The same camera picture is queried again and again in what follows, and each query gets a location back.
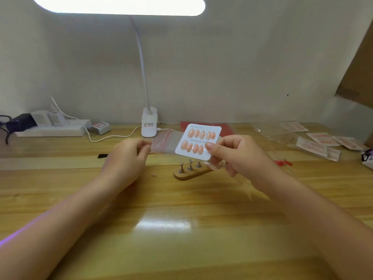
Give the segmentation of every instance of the red tool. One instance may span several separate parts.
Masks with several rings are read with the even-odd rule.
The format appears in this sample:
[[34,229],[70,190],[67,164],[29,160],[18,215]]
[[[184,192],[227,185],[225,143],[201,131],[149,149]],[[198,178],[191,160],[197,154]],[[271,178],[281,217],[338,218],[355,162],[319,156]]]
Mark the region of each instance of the red tool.
[[287,162],[287,161],[280,161],[280,160],[275,160],[276,164],[279,165],[280,167],[283,165],[289,165],[293,166],[293,163]]

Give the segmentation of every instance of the sticker label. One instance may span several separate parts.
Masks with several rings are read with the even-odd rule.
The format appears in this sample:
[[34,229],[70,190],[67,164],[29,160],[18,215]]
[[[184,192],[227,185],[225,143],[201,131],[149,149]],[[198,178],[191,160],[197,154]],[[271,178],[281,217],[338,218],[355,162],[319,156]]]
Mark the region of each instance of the sticker label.
[[328,157],[326,157],[329,160],[337,162],[339,160],[339,155],[341,152],[338,149],[334,149],[331,147],[327,147],[328,150]]
[[207,161],[211,154],[205,149],[205,144],[216,143],[220,132],[221,127],[189,124],[175,153]]
[[299,148],[310,151],[314,154],[317,154],[323,157],[328,157],[328,151],[326,149],[326,146],[320,145],[318,143],[315,143],[314,141],[310,141],[301,136],[298,137],[298,140],[296,141],[296,145]]
[[336,141],[330,134],[327,132],[317,132],[314,134],[308,133],[307,136],[309,136],[311,139],[316,141],[319,144],[325,145],[325,146],[340,146],[341,144]]
[[354,139],[353,137],[346,137],[346,136],[333,136],[336,141],[341,143],[343,146],[347,147],[351,150],[365,150],[368,149],[364,144],[362,144],[357,139]]
[[105,127],[106,124],[104,124],[104,123],[95,123],[94,126],[98,127],[98,128],[102,128],[102,127]]
[[280,126],[289,132],[308,132],[308,129],[298,122],[280,123]]

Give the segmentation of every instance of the forearm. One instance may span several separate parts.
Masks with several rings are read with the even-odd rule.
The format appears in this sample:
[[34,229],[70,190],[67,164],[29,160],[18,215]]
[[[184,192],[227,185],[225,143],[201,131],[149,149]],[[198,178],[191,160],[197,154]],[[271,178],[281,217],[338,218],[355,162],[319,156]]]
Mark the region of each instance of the forearm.
[[287,174],[267,195],[344,280],[373,279],[373,230]]
[[117,194],[98,177],[0,243],[0,278],[44,280]]

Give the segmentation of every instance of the black charger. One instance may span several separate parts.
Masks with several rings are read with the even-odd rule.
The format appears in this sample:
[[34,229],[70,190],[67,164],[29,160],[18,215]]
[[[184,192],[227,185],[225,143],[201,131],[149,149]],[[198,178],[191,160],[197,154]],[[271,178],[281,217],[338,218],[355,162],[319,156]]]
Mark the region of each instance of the black charger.
[[30,113],[21,114],[5,123],[9,133],[23,132],[37,126]]

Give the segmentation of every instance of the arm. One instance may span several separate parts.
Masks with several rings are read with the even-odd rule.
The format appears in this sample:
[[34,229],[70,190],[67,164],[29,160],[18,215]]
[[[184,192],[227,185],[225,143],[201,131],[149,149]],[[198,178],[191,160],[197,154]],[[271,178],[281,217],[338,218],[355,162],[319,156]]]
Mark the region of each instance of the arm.
[[226,136],[206,144],[214,155],[279,204],[284,214],[316,245],[343,280],[373,279],[373,230],[311,187],[282,171],[250,136]]
[[103,208],[140,175],[149,150],[142,139],[122,141],[96,179],[1,241],[0,278],[47,279]]

